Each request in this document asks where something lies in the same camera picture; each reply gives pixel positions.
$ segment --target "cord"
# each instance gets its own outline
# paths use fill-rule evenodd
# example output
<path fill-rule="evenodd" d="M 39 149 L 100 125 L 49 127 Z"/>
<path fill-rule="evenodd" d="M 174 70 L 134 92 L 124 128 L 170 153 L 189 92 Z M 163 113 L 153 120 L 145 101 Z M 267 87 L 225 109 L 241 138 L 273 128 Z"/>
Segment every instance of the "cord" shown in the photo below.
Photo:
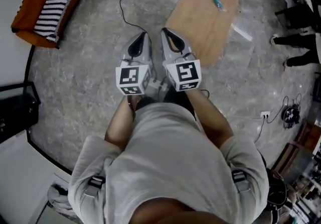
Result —
<path fill-rule="evenodd" d="M 301 100 L 302 100 L 302 94 L 298 93 L 296 98 L 293 100 L 293 104 L 297 105 L 297 109 L 300 110 L 301 109 Z"/>
<path fill-rule="evenodd" d="M 185 59 L 187 56 L 189 56 L 190 54 L 192 54 L 194 57 L 195 57 L 195 59 L 196 59 L 196 54 L 195 53 L 186 53 L 186 54 L 184 54 L 183 56 L 180 56 L 180 57 L 177 57 L 174 61 L 172 61 L 172 63 L 174 62 L 174 63 L 176 63 L 176 61 L 177 60 L 179 60 L 179 59 Z"/>
<path fill-rule="evenodd" d="M 238 116 L 238 115 L 230 115 L 229 117 L 234 117 L 234 118 L 244 118 L 244 119 L 248 119 L 251 121 L 260 121 L 262 118 L 250 118 L 247 116 Z"/>
<path fill-rule="evenodd" d="M 119 62 L 121 63 L 122 61 L 128 62 L 130 66 L 131 66 L 131 63 L 132 63 L 132 62 L 136 62 L 136 63 L 138 63 L 138 64 L 140 64 L 140 65 L 144 65 L 144 64 L 145 64 L 145 63 L 142 63 L 142 62 L 140 62 L 140 61 L 135 61 L 135 60 L 132 60 L 132 59 L 121 59 Z"/>
<path fill-rule="evenodd" d="M 159 87 L 158 87 L 158 101 L 161 100 L 159 94 L 160 94 L 160 92 L 161 92 L 161 89 L 162 89 L 163 84 L 165 83 L 165 79 L 166 79 L 166 78 L 167 78 L 167 76 L 165 76 L 165 77 L 163 78 L 163 80 L 161 81 L 161 83 L 159 84 Z"/>
<path fill-rule="evenodd" d="M 265 116 L 263 116 L 263 123 L 262 123 L 262 126 L 261 126 L 261 131 L 260 131 L 260 133 L 259 133 L 259 136 L 257 137 L 257 139 L 255 140 L 255 142 L 254 142 L 254 143 L 256 143 L 256 142 L 259 140 L 260 136 L 261 136 L 261 133 L 262 133 L 262 129 L 263 129 L 264 122 L 265 122 Z"/>
<path fill-rule="evenodd" d="M 201 89 L 201 91 L 206 91 L 207 92 L 207 99 L 210 98 L 210 92 L 207 89 Z"/>
<path fill-rule="evenodd" d="M 140 28 L 141 30 L 143 30 L 144 32 L 146 32 L 146 33 L 148 34 L 148 32 L 147 32 L 144 28 L 142 28 L 141 26 L 135 25 L 135 24 L 133 24 L 133 23 L 130 23 L 130 22 L 128 22 L 128 21 L 125 19 L 124 10 L 123 10 L 123 8 L 122 8 L 122 6 L 121 6 L 121 1 L 122 1 L 122 0 L 119 0 L 119 6 L 120 6 L 120 9 L 121 9 L 121 15 L 122 15 L 122 18 L 123 18 L 124 22 L 127 23 L 128 25 L 133 26 L 133 27 Z M 151 47 L 152 43 L 151 43 L 150 36 L 148 36 L 148 38 L 149 38 L 150 47 Z M 151 59 L 151 64 L 152 64 L 152 70 L 153 70 L 153 72 L 154 72 L 154 83 L 155 83 L 155 82 L 157 81 L 157 72 L 156 72 L 156 69 L 155 69 L 154 61 L 153 61 L 153 59 L 152 59 L 152 55 L 150 56 L 150 59 Z"/>
<path fill-rule="evenodd" d="M 286 98 L 287 98 L 287 103 L 286 103 L 286 105 L 289 104 L 289 97 L 286 95 L 286 96 L 283 98 L 283 103 L 282 103 L 282 106 L 281 106 L 280 110 L 277 112 L 277 114 L 275 115 L 275 117 L 273 118 L 273 120 L 271 120 L 271 121 L 269 122 L 269 120 L 268 120 L 269 115 L 266 116 L 266 123 L 271 124 L 271 123 L 276 119 L 276 117 L 279 115 L 279 113 L 282 111 L 282 109 L 283 109 L 283 107 L 284 107 L 284 100 L 285 100 Z"/>

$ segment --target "electrical outlet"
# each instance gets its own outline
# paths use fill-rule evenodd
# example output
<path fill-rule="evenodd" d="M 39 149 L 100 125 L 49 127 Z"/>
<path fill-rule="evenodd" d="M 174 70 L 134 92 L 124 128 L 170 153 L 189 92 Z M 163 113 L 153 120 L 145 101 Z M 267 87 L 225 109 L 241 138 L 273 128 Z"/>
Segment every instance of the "electrical outlet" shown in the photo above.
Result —
<path fill-rule="evenodd" d="M 270 111 L 266 110 L 266 111 L 261 111 L 261 118 L 263 118 L 264 116 L 267 117 L 267 115 L 270 116 Z"/>

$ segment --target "blue object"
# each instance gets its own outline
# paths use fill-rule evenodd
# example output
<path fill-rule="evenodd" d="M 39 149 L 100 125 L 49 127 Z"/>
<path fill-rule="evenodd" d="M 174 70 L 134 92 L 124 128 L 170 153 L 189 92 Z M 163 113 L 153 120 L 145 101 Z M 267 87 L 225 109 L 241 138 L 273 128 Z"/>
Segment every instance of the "blue object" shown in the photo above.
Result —
<path fill-rule="evenodd" d="M 221 0 L 213 0 L 215 5 L 217 6 L 217 8 L 220 10 L 220 11 L 223 11 L 224 10 L 224 7 L 221 3 Z"/>

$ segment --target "backpack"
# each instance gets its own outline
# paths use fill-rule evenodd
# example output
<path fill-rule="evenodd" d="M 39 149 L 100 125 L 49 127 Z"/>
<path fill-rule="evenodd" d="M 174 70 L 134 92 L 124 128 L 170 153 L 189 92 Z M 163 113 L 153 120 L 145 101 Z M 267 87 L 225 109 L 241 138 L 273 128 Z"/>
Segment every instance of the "backpack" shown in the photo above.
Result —
<path fill-rule="evenodd" d="M 266 172 L 269 180 L 269 193 L 264 211 L 271 212 L 271 224 L 276 224 L 279 220 L 279 210 L 283 206 L 292 209 L 293 205 L 287 198 L 288 188 L 281 177 L 268 168 L 266 168 Z"/>

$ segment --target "gray floor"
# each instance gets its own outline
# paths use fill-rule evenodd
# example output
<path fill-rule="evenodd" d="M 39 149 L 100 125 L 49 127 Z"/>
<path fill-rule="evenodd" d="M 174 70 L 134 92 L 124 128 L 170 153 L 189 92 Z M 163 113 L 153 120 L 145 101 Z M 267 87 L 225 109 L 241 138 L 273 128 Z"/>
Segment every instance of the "gray floor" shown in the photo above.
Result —
<path fill-rule="evenodd" d="M 159 79 L 164 76 L 160 30 L 176 3 L 123 1 L 127 20 L 141 25 L 151 36 Z M 258 120 L 260 111 L 271 110 L 273 117 L 285 95 L 292 102 L 298 93 L 302 94 L 303 117 L 310 106 L 316 66 L 283 72 L 282 62 L 304 50 L 271 46 L 268 42 L 274 33 L 286 34 L 274 15 L 284 6 L 283 0 L 240 0 L 224 55 L 215 66 L 203 69 L 203 87 L 210 91 L 211 101 L 234 131 L 244 132 L 253 140 L 262 124 Z M 67 168 L 74 167 L 88 135 L 104 134 L 121 100 L 115 86 L 121 48 L 139 31 L 123 22 L 119 0 L 81 0 L 65 30 L 61 49 L 36 49 L 30 80 L 36 84 L 42 104 L 32 138 Z M 264 125 L 256 144 L 268 164 L 275 161 L 298 128 L 285 130 L 279 118 Z"/>

